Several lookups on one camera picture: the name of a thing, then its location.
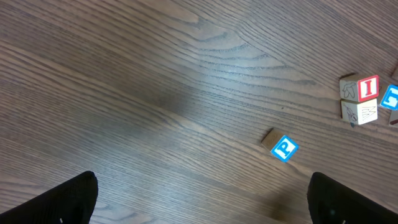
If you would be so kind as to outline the blue P wooden block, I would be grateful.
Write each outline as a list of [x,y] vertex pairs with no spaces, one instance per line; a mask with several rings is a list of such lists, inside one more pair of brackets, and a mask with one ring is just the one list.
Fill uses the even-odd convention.
[[282,162],[288,162],[299,149],[299,145],[281,130],[273,128],[261,144]]

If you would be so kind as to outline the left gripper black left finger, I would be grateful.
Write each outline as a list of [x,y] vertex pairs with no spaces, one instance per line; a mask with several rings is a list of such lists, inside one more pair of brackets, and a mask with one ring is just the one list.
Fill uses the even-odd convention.
[[98,197],[92,171],[80,175],[1,214],[1,224],[88,224]]

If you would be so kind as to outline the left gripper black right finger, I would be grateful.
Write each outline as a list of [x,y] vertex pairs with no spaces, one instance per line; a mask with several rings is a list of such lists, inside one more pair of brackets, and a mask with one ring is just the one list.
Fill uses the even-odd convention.
[[307,192],[313,224],[397,224],[397,214],[321,172]]

